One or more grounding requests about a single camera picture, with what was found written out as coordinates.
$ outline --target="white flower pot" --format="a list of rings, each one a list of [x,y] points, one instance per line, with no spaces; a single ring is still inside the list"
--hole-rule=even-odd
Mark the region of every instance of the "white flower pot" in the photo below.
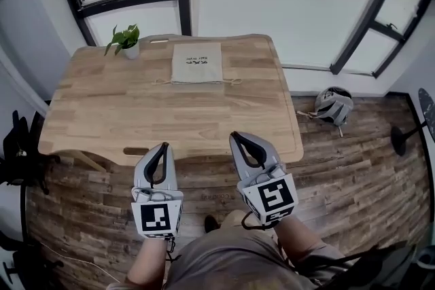
[[[131,48],[122,49],[128,59],[136,59],[139,57],[139,43],[132,46]]]

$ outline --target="table leg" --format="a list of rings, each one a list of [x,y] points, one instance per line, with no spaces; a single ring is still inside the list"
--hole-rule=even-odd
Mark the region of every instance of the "table leg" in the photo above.
[[[81,161],[85,162],[86,164],[88,164],[89,166],[93,167],[97,171],[102,172],[102,173],[106,173],[106,170],[102,166],[100,166],[95,161],[92,161],[88,156],[86,156],[81,151],[79,151],[79,150],[68,150],[66,152],[71,154],[74,158],[77,158],[78,160],[81,160]]]
[[[407,133],[403,133],[399,127],[394,126],[391,129],[391,143],[393,145],[394,151],[396,151],[396,153],[399,156],[403,156],[406,152],[406,140],[411,135],[413,135],[414,133],[421,130],[424,126],[427,126],[427,125],[428,125],[428,123],[425,121],[420,126],[416,127],[415,129],[413,129]]]

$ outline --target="person's arm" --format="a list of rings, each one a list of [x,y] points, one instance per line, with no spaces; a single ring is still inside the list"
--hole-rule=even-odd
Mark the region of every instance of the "person's arm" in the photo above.
[[[128,271],[126,283],[139,285],[146,290],[161,290],[167,244],[163,239],[145,239]]]
[[[279,242],[291,261],[307,256],[319,243],[320,237],[296,217],[284,217],[275,226]]]

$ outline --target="wooden table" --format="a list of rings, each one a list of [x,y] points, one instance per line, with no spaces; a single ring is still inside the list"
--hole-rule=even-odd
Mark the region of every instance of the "wooden table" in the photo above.
[[[270,141],[284,162],[299,161],[302,142],[287,82],[270,37],[147,37],[140,56],[112,48],[80,48],[54,93],[39,142],[42,153],[69,152],[104,170],[81,151],[134,166],[157,144],[175,159],[230,155],[233,130]],[[224,79],[239,85],[155,85],[170,80],[176,43],[220,42]]]

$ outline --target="stand base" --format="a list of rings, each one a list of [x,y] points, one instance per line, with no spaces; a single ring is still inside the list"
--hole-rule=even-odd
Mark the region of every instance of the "stand base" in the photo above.
[[[399,127],[394,126],[391,129],[391,143],[394,151],[399,156],[403,156],[406,152],[406,139],[403,137],[403,133]]]

